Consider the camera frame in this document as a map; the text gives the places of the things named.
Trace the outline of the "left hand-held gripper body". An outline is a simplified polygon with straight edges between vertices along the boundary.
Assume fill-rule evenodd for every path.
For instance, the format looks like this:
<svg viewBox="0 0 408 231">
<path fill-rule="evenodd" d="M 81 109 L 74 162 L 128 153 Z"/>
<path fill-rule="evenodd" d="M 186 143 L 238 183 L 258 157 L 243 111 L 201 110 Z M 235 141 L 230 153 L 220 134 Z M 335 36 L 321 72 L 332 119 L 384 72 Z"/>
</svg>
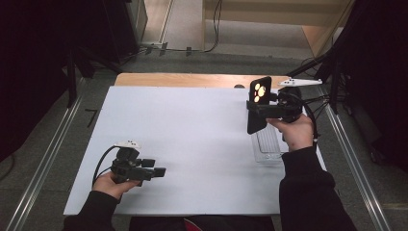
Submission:
<svg viewBox="0 0 408 231">
<path fill-rule="evenodd" d="M 115 159 L 111 166 L 111 172 L 115 175 L 114 181 L 123 183 L 128 180 L 150 181 L 154 176 L 153 167 L 142 167 L 139 158 L 140 145 L 135 141 L 120 141 L 115 144 L 118 148 Z"/>
</svg>

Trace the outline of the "white board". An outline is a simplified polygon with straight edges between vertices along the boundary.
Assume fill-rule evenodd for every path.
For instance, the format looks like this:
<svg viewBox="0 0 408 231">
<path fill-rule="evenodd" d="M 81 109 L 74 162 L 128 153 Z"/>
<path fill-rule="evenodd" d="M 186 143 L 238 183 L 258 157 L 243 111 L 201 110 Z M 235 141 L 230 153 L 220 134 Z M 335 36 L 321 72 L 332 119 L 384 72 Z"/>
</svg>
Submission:
<svg viewBox="0 0 408 231">
<path fill-rule="evenodd" d="M 135 141 L 140 155 L 165 167 L 123 195 L 122 215 L 273 215 L 279 211 L 282 161 L 255 161 L 246 132 L 245 89 L 112 87 L 96 121 L 65 206 L 76 215 L 97 167 L 114 144 Z"/>
</svg>

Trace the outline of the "wooden table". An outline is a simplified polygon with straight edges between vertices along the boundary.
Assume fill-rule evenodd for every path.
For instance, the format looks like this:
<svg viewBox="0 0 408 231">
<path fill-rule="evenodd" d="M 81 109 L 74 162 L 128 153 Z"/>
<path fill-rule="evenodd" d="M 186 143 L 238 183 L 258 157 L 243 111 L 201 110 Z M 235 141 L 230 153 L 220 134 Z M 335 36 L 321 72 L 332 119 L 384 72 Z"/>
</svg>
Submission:
<svg viewBox="0 0 408 231">
<path fill-rule="evenodd" d="M 176 88 L 248 88 L 262 75 L 198 74 L 198 73 L 121 73 L 116 87 L 176 87 Z"/>
</svg>

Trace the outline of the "black stand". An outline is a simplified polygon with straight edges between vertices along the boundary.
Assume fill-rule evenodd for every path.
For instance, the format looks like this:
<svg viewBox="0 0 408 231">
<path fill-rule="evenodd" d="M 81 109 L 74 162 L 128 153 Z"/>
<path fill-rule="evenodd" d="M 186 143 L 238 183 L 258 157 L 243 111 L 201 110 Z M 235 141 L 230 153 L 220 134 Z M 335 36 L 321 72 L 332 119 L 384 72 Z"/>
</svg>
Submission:
<svg viewBox="0 0 408 231">
<path fill-rule="evenodd" d="M 333 32 L 339 28 L 339 25 L 344 22 L 344 28 L 340 32 L 338 38 L 334 41 L 333 45 L 320 56 L 313 58 L 311 61 L 302 64 L 300 67 L 290 71 L 288 76 L 295 77 L 302 72 L 305 72 L 312 67 L 319 65 L 319 69 L 315 75 L 315 79 L 320 79 L 326 82 L 331 77 L 331 90 L 329 93 L 329 105 L 330 108 L 336 114 L 338 100 L 338 87 L 341 76 L 341 67 L 343 61 L 344 46 L 347 39 L 353 30 L 356 20 L 354 19 L 354 3 L 356 0 L 346 0 L 345 9 L 342 11 L 338 22 L 335 24 Z"/>
<path fill-rule="evenodd" d="M 95 68 L 92 66 L 91 61 L 96 61 L 97 63 L 102 64 L 116 74 L 123 72 L 123 70 L 117 65 L 102 58 L 86 47 L 70 46 L 67 50 L 66 56 L 68 108 L 71 108 L 75 100 L 78 98 L 75 70 L 78 69 L 85 78 L 92 78 L 95 73 Z"/>
</svg>

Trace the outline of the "red cloth patch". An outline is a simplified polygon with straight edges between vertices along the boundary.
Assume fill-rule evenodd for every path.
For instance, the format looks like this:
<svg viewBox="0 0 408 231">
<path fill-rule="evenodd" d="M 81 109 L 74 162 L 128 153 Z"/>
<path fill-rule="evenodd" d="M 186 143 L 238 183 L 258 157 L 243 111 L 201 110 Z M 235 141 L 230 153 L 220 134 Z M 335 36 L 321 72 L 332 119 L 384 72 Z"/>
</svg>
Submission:
<svg viewBox="0 0 408 231">
<path fill-rule="evenodd" d="M 202 223 L 190 218 L 184 219 L 184 225 L 186 231 L 206 231 L 206 228 Z"/>
</svg>

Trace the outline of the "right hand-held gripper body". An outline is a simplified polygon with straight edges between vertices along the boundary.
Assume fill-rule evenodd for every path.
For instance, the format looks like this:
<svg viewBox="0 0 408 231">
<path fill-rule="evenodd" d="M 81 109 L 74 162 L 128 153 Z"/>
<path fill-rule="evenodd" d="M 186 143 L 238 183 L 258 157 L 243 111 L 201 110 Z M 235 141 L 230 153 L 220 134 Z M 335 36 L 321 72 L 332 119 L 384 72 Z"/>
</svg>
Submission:
<svg viewBox="0 0 408 231">
<path fill-rule="evenodd" d="M 312 110 L 307 103 L 302 99 L 299 87 L 321 85 L 322 81 L 295 79 L 290 77 L 288 80 L 278 83 L 280 90 L 278 91 L 277 105 L 283 106 L 287 111 L 282 119 L 286 122 L 294 122 L 299 119 L 300 115 L 306 113 L 312 120 L 315 120 Z"/>
</svg>

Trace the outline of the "dark cabinet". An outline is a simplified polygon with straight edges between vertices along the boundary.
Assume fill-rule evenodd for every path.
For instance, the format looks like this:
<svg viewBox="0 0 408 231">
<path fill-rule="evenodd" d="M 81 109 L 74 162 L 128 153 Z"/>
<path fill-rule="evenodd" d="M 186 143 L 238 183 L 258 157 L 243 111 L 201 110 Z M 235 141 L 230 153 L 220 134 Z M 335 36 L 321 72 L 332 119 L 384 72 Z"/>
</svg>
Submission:
<svg viewBox="0 0 408 231">
<path fill-rule="evenodd" d="M 135 55 L 148 21 L 144 0 L 103 0 L 116 63 Z"/>
</svg>

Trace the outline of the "black curtain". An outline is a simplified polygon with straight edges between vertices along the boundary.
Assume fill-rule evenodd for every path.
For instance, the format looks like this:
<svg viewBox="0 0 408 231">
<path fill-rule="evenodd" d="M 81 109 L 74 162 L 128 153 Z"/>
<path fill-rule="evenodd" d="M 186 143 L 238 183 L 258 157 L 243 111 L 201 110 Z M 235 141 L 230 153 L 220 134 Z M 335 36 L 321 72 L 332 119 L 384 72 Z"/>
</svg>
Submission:
<svg viewBox="0 0 408 231">
<path fill-rule="evenodd" d="M 348 102 L 371 156 L 408 173 L 408 0 L 355 0 L 344 32 Z"/>
<path fill-rule="evenodd" d="M 0 162 L 62 94 L 67 50 L 91 0 L 0 0 Z"/>
</svg>

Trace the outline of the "person's left hand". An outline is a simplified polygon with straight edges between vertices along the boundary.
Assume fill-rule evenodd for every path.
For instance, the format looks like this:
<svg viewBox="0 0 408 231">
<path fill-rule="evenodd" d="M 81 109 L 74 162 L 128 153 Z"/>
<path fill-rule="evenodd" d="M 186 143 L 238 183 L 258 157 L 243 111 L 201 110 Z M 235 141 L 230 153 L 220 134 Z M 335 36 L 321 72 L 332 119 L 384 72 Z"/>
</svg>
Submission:
<svg viewBox="0 0 408 231">
<path fill-rule="evenodd" d="M 139 181 L 126 181 L 123 183 L 116 183 L 114 181 L 115 175 L 110 171 L 99 176 L 92 185 L 92 190 L 108 194 L 115 199 L 120 199 L 124 193 L 140 184 Z"/>
</svg>

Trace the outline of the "person's right hand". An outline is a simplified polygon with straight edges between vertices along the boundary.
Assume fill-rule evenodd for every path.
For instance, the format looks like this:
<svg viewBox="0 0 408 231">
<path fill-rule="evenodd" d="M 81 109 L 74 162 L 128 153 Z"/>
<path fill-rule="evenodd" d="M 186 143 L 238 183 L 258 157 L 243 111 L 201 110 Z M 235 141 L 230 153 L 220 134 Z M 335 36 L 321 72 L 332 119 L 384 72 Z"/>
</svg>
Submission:
<svg viewBox="0 0 408 231">
<path fill-rule="evenodd" d="M 306 115 L 301 115 L 298 120 L 291 123 L 278 118 L 267 118 L 266 122 L 282 133 L 290 151 L 313 145 L 313 122 Z"/>
</svg>

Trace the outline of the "light wooden furniture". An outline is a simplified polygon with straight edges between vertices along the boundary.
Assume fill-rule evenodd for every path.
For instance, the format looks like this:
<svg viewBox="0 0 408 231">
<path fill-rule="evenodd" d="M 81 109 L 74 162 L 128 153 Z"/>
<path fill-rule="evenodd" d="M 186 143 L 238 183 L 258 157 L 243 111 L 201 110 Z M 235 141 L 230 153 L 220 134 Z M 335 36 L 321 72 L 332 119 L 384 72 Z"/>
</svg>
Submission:
<svg viewBox="0 0 408 231">
<path fill-rule="evenodd" d="M 221 54 L 309 58 L 325 53 L 346 0 L 202 0 L 202 46 Z"/>
</svg>

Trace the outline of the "clear plastic tray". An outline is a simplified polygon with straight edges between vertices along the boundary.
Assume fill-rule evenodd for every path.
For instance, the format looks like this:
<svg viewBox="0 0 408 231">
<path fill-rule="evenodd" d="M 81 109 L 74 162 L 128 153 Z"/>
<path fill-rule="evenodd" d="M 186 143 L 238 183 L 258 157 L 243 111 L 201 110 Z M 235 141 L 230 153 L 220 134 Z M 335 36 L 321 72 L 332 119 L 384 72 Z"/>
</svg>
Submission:
<svg viewBox="0 0 408 231">
<path fill-rule="evenodd" d="M 289 151 L 289 147 L 283 141 L 282 134 L 270 124 L 252 134 L 250 138 L 257 163 L 272 164 L 279 162 L 282 155 Z"/>
</svg>

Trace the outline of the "metal floor rail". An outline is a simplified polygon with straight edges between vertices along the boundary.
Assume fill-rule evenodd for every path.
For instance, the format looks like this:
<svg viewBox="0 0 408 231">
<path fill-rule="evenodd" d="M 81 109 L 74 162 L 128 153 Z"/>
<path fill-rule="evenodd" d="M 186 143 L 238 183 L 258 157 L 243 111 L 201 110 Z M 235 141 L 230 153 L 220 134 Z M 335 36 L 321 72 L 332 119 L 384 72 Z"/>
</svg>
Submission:
<svg viewBox="0 0 408 231">
<path fill-rule="evenodd" d="M 82 77 L 76 82 L 76 84 L 77 98 L 73 101 L 72 106 L 64 111 L 64 116 L 62 117 L 51 142 L 48 144 L 47 149 L 44 152 L 42 159 L 34 173 L 34 176 L 22 194 L 6 231 L 22 231 L 25 221 L 38 198 L 51 166 L 59 153 L 72 120 L 76 116 L 79 106 L 81 105 L 84 89 L 87 86 L 87 81 L 84 77 Z"/>
<path fill-rule="evenodd" d="M 378 198 L 370 184 L 363 167 L 361 166 L 354 147 L 344 129 L 341 118 L 330 106 L 325 106 L 324 111 L 330 120 L 331 126 L 336 134 L 344 157 L 353 175 L 357 188 L 362 196 L 367 212 L 376 231 L 393 231 L 386 215 L 380 205 Z"/>
</svg>

